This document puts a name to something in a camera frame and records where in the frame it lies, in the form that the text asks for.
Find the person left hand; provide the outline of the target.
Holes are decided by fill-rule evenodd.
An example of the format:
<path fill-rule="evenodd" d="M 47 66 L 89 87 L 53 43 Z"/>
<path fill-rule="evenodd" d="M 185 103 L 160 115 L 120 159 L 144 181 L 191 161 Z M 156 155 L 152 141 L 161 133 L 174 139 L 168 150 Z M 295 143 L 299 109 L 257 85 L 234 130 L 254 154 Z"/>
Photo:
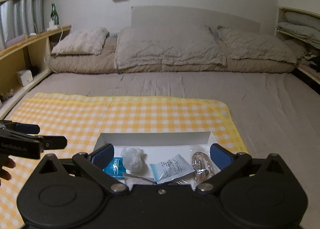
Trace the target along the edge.
<path fill-rule="evenodd" d="M 14 169 L 16 167 L 16 162 L 8 157 L 6 161 L 3 164 L 3 167 L 1 168 L 0 171 L 0 178 L 1 181 L 10 181 L 12 179 L 12 175 L 7 171 L 7 169 Z"/>

